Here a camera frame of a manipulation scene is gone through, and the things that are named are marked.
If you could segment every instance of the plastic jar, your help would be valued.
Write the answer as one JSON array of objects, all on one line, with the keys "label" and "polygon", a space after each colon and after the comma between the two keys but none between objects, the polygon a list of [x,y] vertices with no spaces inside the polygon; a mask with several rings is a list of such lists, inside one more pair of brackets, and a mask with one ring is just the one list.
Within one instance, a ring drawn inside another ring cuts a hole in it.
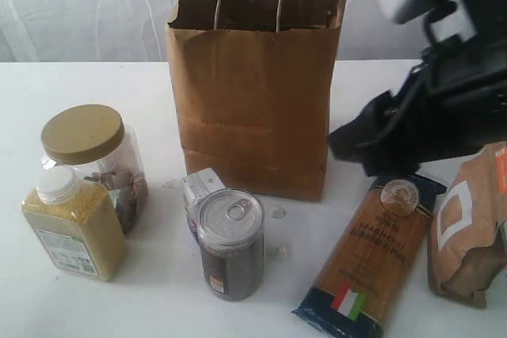
[{"label": "plastic jar", "polygon": [[204,279],[212,293],[243,300],[259,287],[264,271],[264,208],[236,189],[206,197],[197,222]]},{"label": "plastic jar", "polygon": [[71,168],[43,171],[21,210],[57,268],[105,281],[123,262],[125,238],[107,190]]},{"label": "plastic jar", "polygon": [[124,233],[146,203],[148,187],[135,132],[120,114],[101,104],[69,108],[49,120],[40,139],[43,167],[67,165],[85,180],[104,185]]}]

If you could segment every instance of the white curtain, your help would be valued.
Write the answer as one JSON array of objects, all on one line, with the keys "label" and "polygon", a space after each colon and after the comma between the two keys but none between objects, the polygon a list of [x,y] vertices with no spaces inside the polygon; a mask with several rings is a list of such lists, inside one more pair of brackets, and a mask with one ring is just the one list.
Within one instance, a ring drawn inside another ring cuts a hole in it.
[{"label": "white curtain", "polygon": [[[177,0],[0,0],[0,61],[162,61]],[[417,58],[420,23],[396,26],[377,0],[349,0],[340,59]]]}]

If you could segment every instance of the white tabletop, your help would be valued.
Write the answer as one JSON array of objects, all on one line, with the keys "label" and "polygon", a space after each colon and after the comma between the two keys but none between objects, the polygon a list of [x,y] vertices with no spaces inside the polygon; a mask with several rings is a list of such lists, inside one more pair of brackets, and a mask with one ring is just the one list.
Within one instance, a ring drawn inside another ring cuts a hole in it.
[{"label": "white tabletop", "polygon": [[[331,128],[351,120],[381,91],[397,89],[414,64],[338,62]],[[258,292],[243,302],[224,302],[204,285],[181,193],[163,186],[185,175],[166,63],[1,63],[0,90],[0,336],[323,336],[290,312],[372,182],[359,165],[330,158],[321,203],[261,197],[268,212],[266,251],[286,245],[292,254],[284,261],[267,256]],[[150,185],[147,209],[128,239],[128,257],[110,283],[54,268],[19,211],[40,170],[44,123],[90,102],[113,106],[135,128]],[[451,183],[461,161],[424,169]],[[287,210],[283,219],[270,217],[277,204]],[[506,278],[498,276],[488,310],[479,311],[431,294],[426,268],[423,244],[385,336],[505,335]]]}]

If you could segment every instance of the brown paper package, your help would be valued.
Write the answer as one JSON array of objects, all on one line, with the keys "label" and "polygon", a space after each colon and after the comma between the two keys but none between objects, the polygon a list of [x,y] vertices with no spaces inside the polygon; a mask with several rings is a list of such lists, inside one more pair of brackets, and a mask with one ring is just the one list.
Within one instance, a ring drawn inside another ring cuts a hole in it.
[{"label": "brown paper package", "polygon": [[486,308],[486,290],[507,264],[501,233],[507,221],[506,164],[503,142],[461,165],[428,240],[435,294]]},{"label": "brown paper package", "polygon": [[188,173],[228,187],[319,200],[346,0],[179,0],[166,27]]}]

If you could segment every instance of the tin can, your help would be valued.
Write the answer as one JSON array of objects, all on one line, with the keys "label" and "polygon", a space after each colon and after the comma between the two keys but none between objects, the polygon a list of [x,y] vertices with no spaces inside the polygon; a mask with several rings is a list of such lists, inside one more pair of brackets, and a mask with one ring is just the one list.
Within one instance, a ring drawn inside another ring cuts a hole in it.
[{"label": "tin can", "polygon": [[197,213],[199,212],[200,203],[213,192],[225,189],[225,186],[211,168],[190,174],[182,182],[187,222],[189,223],[190,232],[197,241]]},{"label": "tin can", "polygon": [[264,208],[237,189],[219,190],[200,205],[197,220],[206,284],[217,297],[238,301],[259,287],[264,270]]}]

